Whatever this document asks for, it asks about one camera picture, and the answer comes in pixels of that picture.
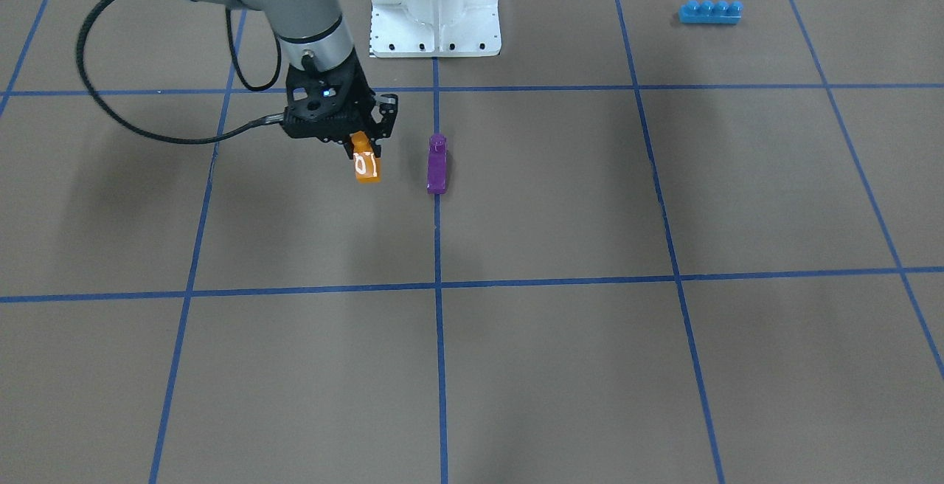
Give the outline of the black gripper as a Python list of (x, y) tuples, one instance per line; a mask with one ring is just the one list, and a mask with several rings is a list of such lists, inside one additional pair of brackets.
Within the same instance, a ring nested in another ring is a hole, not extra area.
[(377, 106), (356, 51), (337, 67), (322, 71), (311, 58), (303, 69), (288, 67), (286, 134), (343, 145), (348, 159), (357, 152), (355, 135), (364, 132), (375, 158), (382, 156), (382, 132), (373, 118)]

